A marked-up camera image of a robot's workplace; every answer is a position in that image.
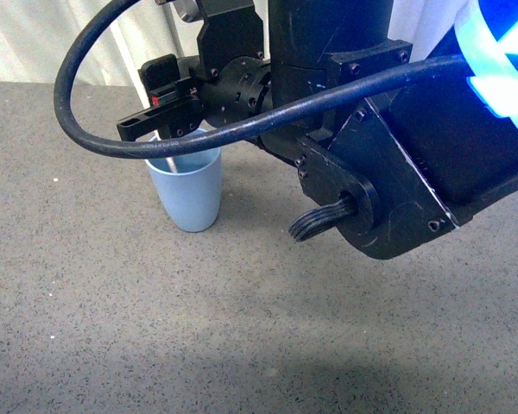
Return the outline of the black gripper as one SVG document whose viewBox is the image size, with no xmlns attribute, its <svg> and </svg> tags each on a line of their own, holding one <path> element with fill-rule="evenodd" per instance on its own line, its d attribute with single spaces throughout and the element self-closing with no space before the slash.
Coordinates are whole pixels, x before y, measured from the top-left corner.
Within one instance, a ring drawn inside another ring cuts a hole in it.
<svg viewBox="0 0 518 414">
<path fill-rule="evenodd" d="M 160 105 L 117 123 L 124 141 L 154 130 L 170 138 L 195 131 L 202 121 L 222 127 L 270 109 L 270 66 L 264 59 L 263 22 L 251 1 L 176 1 L 184 22 L 202 22 L 199 65 L 192 76 L 166 88 Z"/>
</svg>

